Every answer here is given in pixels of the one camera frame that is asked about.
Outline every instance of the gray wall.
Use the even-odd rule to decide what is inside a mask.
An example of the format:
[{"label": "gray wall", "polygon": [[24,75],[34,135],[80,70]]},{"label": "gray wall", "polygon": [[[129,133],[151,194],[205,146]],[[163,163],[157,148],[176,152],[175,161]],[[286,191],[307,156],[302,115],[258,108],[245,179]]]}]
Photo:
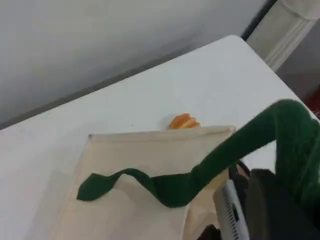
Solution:
[{"label": "gray wall", "polygon": [[0,123],[170,53],[240,36],[266,0],[2,0]]},{"label": "gray wall", "polygon": [[301,98],[320,85],[320,21],[318,21],[290,57],[276,72]]}]

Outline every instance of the orange toy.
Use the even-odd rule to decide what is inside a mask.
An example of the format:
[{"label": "orange toy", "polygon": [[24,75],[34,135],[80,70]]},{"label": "orange toy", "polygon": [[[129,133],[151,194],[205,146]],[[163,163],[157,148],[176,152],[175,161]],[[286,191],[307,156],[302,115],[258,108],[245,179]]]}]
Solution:
[{"label": "orange toy", "polygon": [[176,116],[169,125],[169,129],[191,129],[200,127],[200,123],[189,113]]}]

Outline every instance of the red object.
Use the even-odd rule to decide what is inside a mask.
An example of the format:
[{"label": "red object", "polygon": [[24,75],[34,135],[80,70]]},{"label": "red object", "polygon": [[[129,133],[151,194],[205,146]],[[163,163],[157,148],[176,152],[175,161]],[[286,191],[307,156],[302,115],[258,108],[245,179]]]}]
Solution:
[{"label": "red object", "polygon": [[320,88],[307,98],[304,103],[320,119]]}]

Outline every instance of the green fabric handle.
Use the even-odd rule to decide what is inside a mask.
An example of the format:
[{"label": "green fabric handle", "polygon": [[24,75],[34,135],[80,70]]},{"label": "green fabric handle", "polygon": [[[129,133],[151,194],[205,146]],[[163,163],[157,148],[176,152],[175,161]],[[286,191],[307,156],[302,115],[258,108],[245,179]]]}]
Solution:
[{"label": "green fabric handle", "polygon": [[127,168],[110,176],[92,173],[79,187],[77,199],[100,198],[126,174],[165,206],[182,207],[223,170],[273,140],[276,140],[276,175],[306,213],[312,214],[320,199],[320,126],[301,103],[293,100],[272,104],[209,153],[191,172],[150,177]]}]

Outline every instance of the white tabletop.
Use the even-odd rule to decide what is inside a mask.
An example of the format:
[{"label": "white tabletop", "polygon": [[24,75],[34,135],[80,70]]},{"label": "white tabletop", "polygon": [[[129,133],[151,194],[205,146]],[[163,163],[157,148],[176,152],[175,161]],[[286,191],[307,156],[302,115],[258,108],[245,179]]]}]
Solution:
[{"label": "white tabletop", "polygon": [[[298,99],[229,36],[0,131],[0,238],[45,240],[88,134],[164,130],[190,113],[240,128],[279,99]],[[274,169],[275,144],[247,156]]]}]

